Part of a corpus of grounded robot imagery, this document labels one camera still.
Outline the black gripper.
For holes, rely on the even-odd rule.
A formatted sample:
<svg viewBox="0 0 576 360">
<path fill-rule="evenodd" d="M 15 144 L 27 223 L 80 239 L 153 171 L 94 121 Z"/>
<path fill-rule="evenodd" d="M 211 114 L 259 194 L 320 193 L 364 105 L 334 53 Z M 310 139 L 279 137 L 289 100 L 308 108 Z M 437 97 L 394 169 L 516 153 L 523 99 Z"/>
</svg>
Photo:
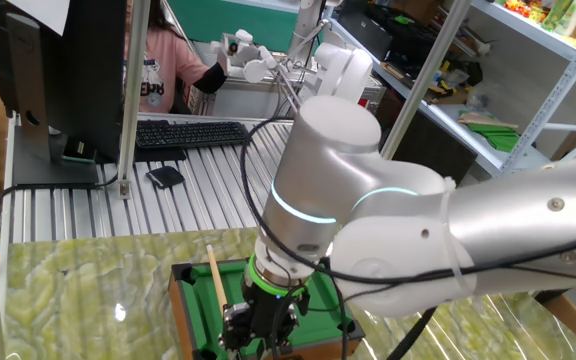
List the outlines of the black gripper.
<svg viewBox="0 0 576 360">
<path fill-rule="evenodd" d="M 280 309 L 284 295 L 273 295 L 257 285 L 242 285 L 241 290 L 244 302 L 224 307 L 223 331 L 218 337 L 228 359 L 244 359 L 242 350 L 256 338 L 254 331 L 270 331 L 266 346 L 271 360 L 290 354 L 289 337 L 299 327 L 297 313 L 305 315 L 310 302 L 307 288 L 297 288 L 284 310 Z M 279 320 L 273 322 L 276 314 Z"/>
</svg>

